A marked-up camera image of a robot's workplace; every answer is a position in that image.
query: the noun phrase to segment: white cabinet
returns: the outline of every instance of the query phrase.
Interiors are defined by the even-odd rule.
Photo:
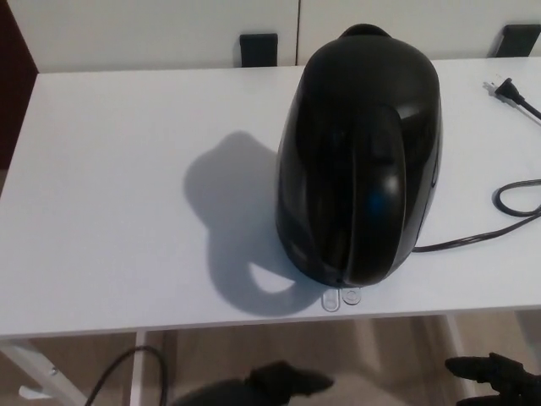
[[[539,0],[302,0],[298,63],[358,23],[447,59],[485,58],[504,25],[540,21]],[[541,55],[541,40],[533,55]]]
[[[238,36],[278,33],[294,65],[298,0],[8,0],[40,72],[232,67]]]

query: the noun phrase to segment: wooden floor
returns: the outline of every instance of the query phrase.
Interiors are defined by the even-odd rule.
[[[0,173],[0,187],[3,176]],[[514,312],[459,315],[465,353],[499,352],[538,372]],[[335,386],[313,398],[295,398],[293,406],[454,405],[464,396],[459,380],[444,368],[453,356],[442,316],[356,321],[320,321],[265,326],[233,326],[155,332],[172,372],[170,399],[207,383],[246,376],[273,360],[320,370]],[[89,393],[117,354],[134,345],[134,334],[36,339],[33,343],[79,387]],[[145,362],[143,405],[159,396],[153,359]],[[131,365],[107,383],[97,406],[129,404]],[[0,405],[52,406],[52,400],[29,403],[18,396],[31,380],[0,354]],[[479,394],[489,387],[472,386]]]

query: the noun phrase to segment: kettle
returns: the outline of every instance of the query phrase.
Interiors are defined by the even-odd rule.
[[[276,228],[304,274],[382,281],[412,252],[439,172],[438,75],[416,48],[354,25],[306,64],[278,151]]]

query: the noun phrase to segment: black cable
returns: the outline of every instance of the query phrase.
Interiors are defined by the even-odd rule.
[[[534,108],[530,103],[524,100],[522,101],[520,106],[524,107],[524,109],[528,111],[530,114],[532,114],[535,118],[541,120],[541,112],[537,110],[536,108]]]
[[[147,353],[150,353],[156,357],[158,360],[158,363],[160,364],[160,383],[161,383],[161,396],[160,396],[160,406],[167,406],[167,392],[168,392],[168,383],[169,378],[167,376],[167,363],[165,359],[163,358],[163,355],[160,351],[158,351],[156,348],[151,347],[149,345],[141,345],[138,347],[133,347],[126,351],[123,354],[120,354],[101,374],[101,377],[99,381],[96,383],[96,386],[94,389],[92,389],[92,392],[90,393],[90,396],[88,397],[88,400],[85,403],[85,406],[91,406],[94,400],[96,399],[96,396],[100,392],[101,388],[109,378],[109,376],[118,368],[122,362],[124,362],[126,359],[134,355],[135,353],[139,351],[146,351]]]
[[[513,100],[518,106],[524,107],[524,109],[530,112],[534,117],[541,120],[541,112],[539,112],[539,110],[535,109],[531,104],[527,103],[524,100],[524,97],[521,96],[518,89],[511,83],[511,78],[506,79],[504,83],[500,87],[498,87],[498,89],[496,89],[495,94],[497,96],[503,96],[507,99]],[[433,252],[448,250],[451,248],[458,248],[465,245],[480,243],[489,239],[496,239],[498,237],[501,237],[502,235],[510,233],[511,231],[514,231],[517,228],[528,224],[529,222],[532,222],[533,220],[536,220],[537,218],[540,218],[541,205],[539,205],[537,209],[532,211],[518,211],[511,209],[509,206],[506,206],[503,201],[501,201],[501,194],[507,190],[539,185],[541,185],[541,179],[524,180],[521,182],[515,182],[513,184],[507,184],[505,186],[502,186],[501,188],[496,190],[496,193],[494,195],[493,203],[499,211],[513,217],[527,217],[526,219],[521,220],[520,222],[517,222],[509,227],[502,228],[501,230],[477,234],[463,239],[454,239],[452,241],[447,241],[440,244],[427,245],[424,247],[415,247],[413,249],[413,252]]]

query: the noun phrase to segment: cable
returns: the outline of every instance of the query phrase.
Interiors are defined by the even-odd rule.
[[[531,104],[526,102],[524,97],[520,94],[518,89],[513,85],[511,78],[507,78],[501,85],[495,90],[495,94],[506,99],[514,101],[518,106],[523,107],[525,110],[530,112],[535,118],[541,120],[541,112],[534,108]],[[489,239],[496,239],[510,233],[511,231],[516,230],[522,226],[525,226],[529,222],[536,220],[541,217],[541,205],[535,210],[532,211],[518,211],[513,210],[509,206],[506,206],[503,201],[501,201],[501,194],[510,189],[517,188],[526,188],[531,186],[541,185],[541,179],[534,180],[524,180],[521,182],[515,182],[513,184],[507,184],[496,190],[494,195],[493,203],[494,206],[501,212],[508,214],[513,217],[527,217],[520,222],[517,222],[509,227],[502,228],[501,230],[491,231],[489,233],[477,234],[471,237],[466,237],[463,239],[454,239],[452,241],[447,241],[445,243],[427,245],[424,247],[415,247],[413,252],[434,252],[441,250],[448,250],[451,248],[463,247],[465,245],[476,244],[482,241],[488,241]]]
[[[133,347],[126,351],[123,354],[120,354],[101,374],[100,379],[96,383],[96,386],[94,389],[92,389],[92,392],[90,393],[90,396],[88,397],[88,400],[85,403],[85,406],[92,406],[92,403],[96,399],[96,396],[100,392],[100,390],[103,388],[103,385],[109,378],[109,376],[118,368],[122,362],[124,362],[126,359],[134,355],[135,353],[139,351],[146,351],[147,353],[150,353],[156,357],[158,360],[158,363],[160,364],[160,383],[161,383],[161,395],[160,395],[160,406],[167,406],[167,392],[168,392],[168,382],[169,378],[167,376],[167,363],[165,359],[163,358],[163,355],[160,351],[158,351],[156,348],[151,347],[149,345],[141,345],[138,347]]]
[[[528,103],[527,101],[523,101],[521,106],[524,107],[524,109],[530,114],[532,114],[535,118],[541,120],[541,112],[533,108],[530,103]]]

